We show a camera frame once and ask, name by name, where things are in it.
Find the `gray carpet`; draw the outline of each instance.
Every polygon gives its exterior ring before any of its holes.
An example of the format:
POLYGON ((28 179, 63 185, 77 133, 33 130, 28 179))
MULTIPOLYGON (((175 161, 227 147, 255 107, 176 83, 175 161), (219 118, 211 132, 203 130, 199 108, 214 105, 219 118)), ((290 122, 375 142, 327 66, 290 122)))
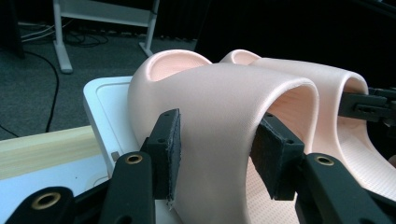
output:
MULTIPOLYGON (((99 77, 131 76, 147 59, 138 42, 143 36, 107 36, 108 42, 93 48, 66 45, 74 69, 64 75, 59 69, 53 45, 25 44, 24 50, 47 58, 56 68, 60 84, 49 131, 89 125, 83 107, 83 88, 99 77)), ((195 41, 154 38, 153 53, 167 49, 194 50, 195 41)), ((56 76, 43 59, 26 54, 20 59, 0 50, 0 125, 17 136, 44 133, 56 88, 56 76)), ((0 140, 15 136, 0 129, 0 140)))

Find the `white plastic base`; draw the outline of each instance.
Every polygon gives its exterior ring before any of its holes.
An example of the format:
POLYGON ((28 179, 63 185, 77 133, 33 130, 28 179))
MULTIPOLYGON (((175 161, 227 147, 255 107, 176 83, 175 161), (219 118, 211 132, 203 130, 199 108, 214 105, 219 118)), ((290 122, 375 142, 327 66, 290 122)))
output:
MULTIPOLYGON (((110 174, 115 166, 112 154, 118 153, 121 156, 126 152, 140 150, 128 117, 127 95, 131 79, 132 77, 97 78, 84 87, 84 107, 110 174)), ((155 206, 156 223, 182 223, 174 209, 169 211, 166 200, 157 200, 155 206)))

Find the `dark wall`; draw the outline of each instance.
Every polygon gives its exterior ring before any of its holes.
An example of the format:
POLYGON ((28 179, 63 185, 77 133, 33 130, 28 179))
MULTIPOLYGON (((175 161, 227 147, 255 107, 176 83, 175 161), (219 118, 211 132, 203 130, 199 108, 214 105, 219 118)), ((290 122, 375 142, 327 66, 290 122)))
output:
POLYGON ((213 0, 195 51, 218 62, 233 49, 324 63, 395 86, 396 20, 348 0, 213 0))

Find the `black cable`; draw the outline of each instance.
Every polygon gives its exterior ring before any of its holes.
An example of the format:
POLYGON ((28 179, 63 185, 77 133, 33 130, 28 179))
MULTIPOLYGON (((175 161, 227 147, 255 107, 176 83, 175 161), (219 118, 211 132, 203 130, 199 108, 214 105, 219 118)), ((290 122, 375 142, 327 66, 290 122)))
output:
POLYGON ((97 37, 95 37, 94 35, 89 35, 86 34, 85 32, 81 33, 81 34, 72 34, 71 32, 67 32, 65 34, 65 39, 64 39, 64 43, 68 44, 70 46, 74 46, 74 47, 79 47, 79 48, 93 48, 102 44, 106 44, 108 42, 108 38, 105 37, 104 35, 97 35, 100 36, 104 39, 104 41, 101 41, 100 39, 98 39, 97 37), (70 38, 68 38, 69 36, 72 36, 74 39, 76 39, 77 41, 72 41, 70 40, 70 38), (92 39, 93 42, 87 42, 87 37, 92 39))
POLYGON ((47 127, 46 127, 46 133, 48 133, 48 132, 50 131, 50 124, 51 124, 52 119, 53 119, 53 113, 54 113, 54 110, 55 110, 56 99, 57 99, 57 97, 58 97, 58 91, 59 91, 59 75, 58 75, 58 72, 56 71, 55 66, 54 66, 48 59, 44 58, 44 57, 41 56, 41 55, 38 55, 38 54, 36 54, 36 53, 33 53, 33 52, 25 51, 25 53, 26 53, 26 54, 35 55, 36 57, 38 57, 38 58, 40 58, 40 59, 46 61, 46 62, 49 64, 49 66, 52 68, 52 70, 53 70, 53 72, 54 72, 54 74, 55 74, 55 77, 56 77, 55 93, 53 94, 52 106, 51 106, 51 109, 50 109, 49 120, 48 120, 48 122, 47 122, 47 127))
POLYGON ((1 124, 0 124, 0 128, 3 129, 4 131, 6 131, 7 133, 14 135, 15 137, 19 137, 17 134, 15 134, 14 132, 10 131, 9 129, 3 127, 1 124))

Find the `pink slipper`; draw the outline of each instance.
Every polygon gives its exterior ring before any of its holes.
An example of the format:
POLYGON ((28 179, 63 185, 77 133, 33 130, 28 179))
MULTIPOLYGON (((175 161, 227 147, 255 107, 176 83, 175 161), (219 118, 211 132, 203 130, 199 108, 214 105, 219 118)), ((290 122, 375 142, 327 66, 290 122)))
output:
POLYGON ((312 150, 334 156, 364 188, 396 201, 396 169, 371 143, 366 121, 338 117, 343 92, 368 93, 362 76, 317 63, 261 58, 243 49, 230 52, 221 62, 249 64, 311 79, 319 93, 318 126, 312 150))
POLYGON ((158 116, 179 108, 181 162, 174 207, 184 223, 297 223, 294 202, 272 201, 249 159, 265 112, 312 147, 318 116, 314 83, 272 69, 211 63, 186 50, 154 54, 128 92, 138 144, 158 116))

